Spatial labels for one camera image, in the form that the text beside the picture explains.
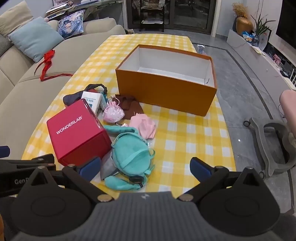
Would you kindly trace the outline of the teal plush bag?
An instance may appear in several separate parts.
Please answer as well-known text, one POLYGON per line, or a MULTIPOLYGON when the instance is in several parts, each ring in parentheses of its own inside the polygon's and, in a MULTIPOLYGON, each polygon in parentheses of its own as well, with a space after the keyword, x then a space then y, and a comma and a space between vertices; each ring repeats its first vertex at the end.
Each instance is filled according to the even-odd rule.
POLYGON ((111 159, 116 171, 124 175, 124 179, 111 174, 105 178, 104 184, 116 191, 134 191, 147 183, 154 169, 152 159, 155 150, 149 147, 136 128, 129 126, 105 125, 105 130, 115 139, 111 143, 111 159))

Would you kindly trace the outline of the pink embroidered pouch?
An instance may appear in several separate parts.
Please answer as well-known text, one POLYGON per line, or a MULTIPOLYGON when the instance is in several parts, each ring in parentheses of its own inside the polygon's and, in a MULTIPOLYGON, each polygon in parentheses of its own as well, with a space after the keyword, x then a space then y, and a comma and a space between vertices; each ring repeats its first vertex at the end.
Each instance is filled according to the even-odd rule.
POLYGON ((117 123, 125 117, 125 112, 119 106, 120 100, 112 95, 107 102, 107 106, 102 114, 103 120, 107 123, 117 123))

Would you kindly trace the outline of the navy blue cap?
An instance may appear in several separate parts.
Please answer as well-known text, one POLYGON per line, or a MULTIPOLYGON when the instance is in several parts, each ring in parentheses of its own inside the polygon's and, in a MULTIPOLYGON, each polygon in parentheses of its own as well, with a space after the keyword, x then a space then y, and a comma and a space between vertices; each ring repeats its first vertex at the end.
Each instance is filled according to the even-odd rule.
POLYGON ((103 97, 107 98, 107 88, 103 84, 89 84, 83 90, 68 94, 63 97, 63 103, 65 106, 70 106, 74 102, 80 100, 82 98, 83 92, 92 92, 92 93, 101 93, 103 97))

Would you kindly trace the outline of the white tissue pack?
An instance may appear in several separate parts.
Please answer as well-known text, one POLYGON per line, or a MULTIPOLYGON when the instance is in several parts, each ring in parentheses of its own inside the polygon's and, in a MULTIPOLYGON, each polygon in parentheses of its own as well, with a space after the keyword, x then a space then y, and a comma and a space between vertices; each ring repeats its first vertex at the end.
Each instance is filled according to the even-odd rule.
POLYGON ((100 108, 103 95, 98 92, 84 91, 81 98, 85 99, 92 111, 97 114, 100 108))

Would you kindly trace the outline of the pink cloth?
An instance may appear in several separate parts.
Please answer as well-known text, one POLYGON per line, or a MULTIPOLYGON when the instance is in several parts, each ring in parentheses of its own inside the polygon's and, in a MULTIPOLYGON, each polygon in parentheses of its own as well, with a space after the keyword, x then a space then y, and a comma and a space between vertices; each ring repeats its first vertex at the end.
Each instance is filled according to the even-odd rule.
POLYGON ((156 124, 146 114, 139 114, 130 118, 129 126, 136 128, 144 139, 153 139, 156 134, 156 124))

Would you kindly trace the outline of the brown leather pieces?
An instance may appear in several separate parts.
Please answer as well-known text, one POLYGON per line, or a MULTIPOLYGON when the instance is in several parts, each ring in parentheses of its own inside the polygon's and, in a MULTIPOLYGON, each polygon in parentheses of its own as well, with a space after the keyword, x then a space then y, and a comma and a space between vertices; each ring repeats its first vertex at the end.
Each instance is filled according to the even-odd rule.
POLYGON ((116 94, 115 98, 119 101, 119 106, 125 113, 124 120, 130 120, 137 113, 144 114, 141 105, 133 96, 116 94))

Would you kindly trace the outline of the grey cloth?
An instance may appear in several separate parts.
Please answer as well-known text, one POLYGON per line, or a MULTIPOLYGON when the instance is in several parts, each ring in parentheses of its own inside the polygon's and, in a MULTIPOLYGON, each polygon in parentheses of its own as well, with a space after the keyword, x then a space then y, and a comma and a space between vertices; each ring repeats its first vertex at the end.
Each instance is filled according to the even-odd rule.
POLYGON ((104 180, 109 176, 115 175, 117 172, 118 168, 112 159, 112 151, 109 151, 101 160, 100 178, 104 180))

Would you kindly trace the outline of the red Wonderlab box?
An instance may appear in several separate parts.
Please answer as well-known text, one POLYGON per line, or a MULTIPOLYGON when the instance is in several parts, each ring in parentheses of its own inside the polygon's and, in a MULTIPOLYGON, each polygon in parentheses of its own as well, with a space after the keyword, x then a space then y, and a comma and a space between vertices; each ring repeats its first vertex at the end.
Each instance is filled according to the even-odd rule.
POLYGON ((47 121, 47 128, 58 162, 82 165, 93 157, 101 159, 111 150, 106 129, 81 99, 47 121))

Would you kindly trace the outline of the yellow checkered tablecloth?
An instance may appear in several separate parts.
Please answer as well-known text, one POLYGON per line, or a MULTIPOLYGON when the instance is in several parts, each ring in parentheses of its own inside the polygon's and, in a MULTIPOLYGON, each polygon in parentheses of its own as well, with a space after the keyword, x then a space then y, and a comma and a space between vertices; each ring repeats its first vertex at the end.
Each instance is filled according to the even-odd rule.
MULTIPOLYGON (((186 36, 164 34, 115 35, 105 40, 80 66, 47 108, 32 133, 23 159, 53 152, 47 120, 64 108, 63 97, 83 90, 90 83, 101 83, 108 93, 118 93, 116 67, 139 44, 170 47, 194 52, 186 36)), ((179 196, 197 185, 190 172, 192 157, 199 157, 212 166, 235 170, 235 161, 226 122, 217 98, 205 117, 144 104, 144 112, 157 126, 150 142, 156 151, 155 168, 144 192, 171 191, 179 196)))

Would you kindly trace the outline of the red ribbon cloth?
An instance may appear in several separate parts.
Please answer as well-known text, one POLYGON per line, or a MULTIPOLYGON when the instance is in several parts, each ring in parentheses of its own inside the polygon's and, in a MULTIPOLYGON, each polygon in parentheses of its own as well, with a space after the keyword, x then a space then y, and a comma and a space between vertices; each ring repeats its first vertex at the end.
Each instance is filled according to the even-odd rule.
POLYGON ((34 71, 34 74, 36 74, 36 71, 38 70, 38 68, 41 65, 44 65, 43 69, 41 71, 41 75, 39 77, 41 82, 49 80, 49 79, 57 78, 57 77, 72 77, 73 76, 70 73, 60 73, 60 74, 55 74, 52 76, 46 76, 47 71, 52 66, 52 59, 53 59, 54 55, 55 55, 55 50, 53 50, 53 49, 46 52, 43 56, 43 61, 36 67, 36 69, 34 71))

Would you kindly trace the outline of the orange cardboard box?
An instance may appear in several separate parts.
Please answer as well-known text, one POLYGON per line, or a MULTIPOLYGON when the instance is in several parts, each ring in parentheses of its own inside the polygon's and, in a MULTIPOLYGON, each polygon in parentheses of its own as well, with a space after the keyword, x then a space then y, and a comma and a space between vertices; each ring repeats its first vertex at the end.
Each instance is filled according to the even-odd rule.
POLYGON ((212 58, 180 49, 139 44, 115 72, 120 95, 198 116, 217 92, 212 58))

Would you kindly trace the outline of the light blue cushion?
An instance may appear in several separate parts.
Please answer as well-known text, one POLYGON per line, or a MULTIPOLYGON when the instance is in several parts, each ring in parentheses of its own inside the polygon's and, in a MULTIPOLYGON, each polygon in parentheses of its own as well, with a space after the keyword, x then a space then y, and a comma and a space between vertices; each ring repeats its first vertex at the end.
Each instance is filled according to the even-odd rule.
POLYGON ((42 17, 38 17, 8 35, 12 43, 35 63, 45 53, 64 41, 42 17))

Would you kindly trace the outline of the anime print cushion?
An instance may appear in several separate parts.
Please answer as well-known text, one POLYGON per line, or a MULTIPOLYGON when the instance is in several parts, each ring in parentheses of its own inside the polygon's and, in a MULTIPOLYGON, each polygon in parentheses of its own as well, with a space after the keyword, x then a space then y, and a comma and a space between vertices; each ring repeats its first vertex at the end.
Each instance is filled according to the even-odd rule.
POLYGON ((76 11, 58 22, 58 33, 68 39, 84 32, 83 18, 85 10, 76 11))

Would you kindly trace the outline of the gold vase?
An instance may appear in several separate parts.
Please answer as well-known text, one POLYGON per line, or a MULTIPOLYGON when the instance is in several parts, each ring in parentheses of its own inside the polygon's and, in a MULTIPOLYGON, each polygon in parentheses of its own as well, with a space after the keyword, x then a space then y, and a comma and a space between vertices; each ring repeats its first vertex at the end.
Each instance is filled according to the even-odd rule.
POLYGON ((250 33, 253 29, 253 24, 250 20, 244 17, 238 17, 236 19, 236 32, 242 36, 243 32, 250 33))

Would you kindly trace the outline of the black shelf rack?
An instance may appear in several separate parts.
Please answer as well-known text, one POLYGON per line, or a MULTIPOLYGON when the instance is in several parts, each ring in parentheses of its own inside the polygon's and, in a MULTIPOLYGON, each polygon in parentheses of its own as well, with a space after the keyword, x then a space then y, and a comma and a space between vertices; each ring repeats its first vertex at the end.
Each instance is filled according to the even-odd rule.
POLYGON ((146 28, 165 30, 165 1, 139 1, 139 31, 146 28))

